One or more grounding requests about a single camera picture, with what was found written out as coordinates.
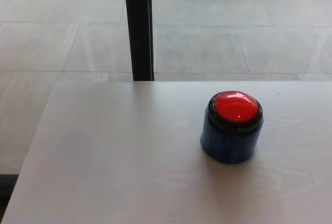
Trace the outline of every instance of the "floor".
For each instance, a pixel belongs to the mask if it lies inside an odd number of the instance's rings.
[[[153,0],[156,80],[331,80],[332,0]],[[0,173],[57,80],[130,81],[125,0],[0,0]]]

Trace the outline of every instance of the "white table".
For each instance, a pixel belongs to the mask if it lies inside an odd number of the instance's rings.
[[[332,222],[332,83],[61,82],[3,224]],[[225,167],[199,136],[218,91],[257,98],[256,157]]]

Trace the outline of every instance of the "table surface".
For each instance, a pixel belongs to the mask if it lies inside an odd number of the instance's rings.
[[[60,82],[3,224],[331,223],[332,83]],[[255,158],[223,166],[199,136],[215,93],[257,98]]]

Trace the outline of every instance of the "glossy surface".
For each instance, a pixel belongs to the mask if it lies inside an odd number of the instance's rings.
[[[243,123],[251,120],[258,107],[254,98],[239,91],[226,91],[214,100],[215,111],[224,119]]]

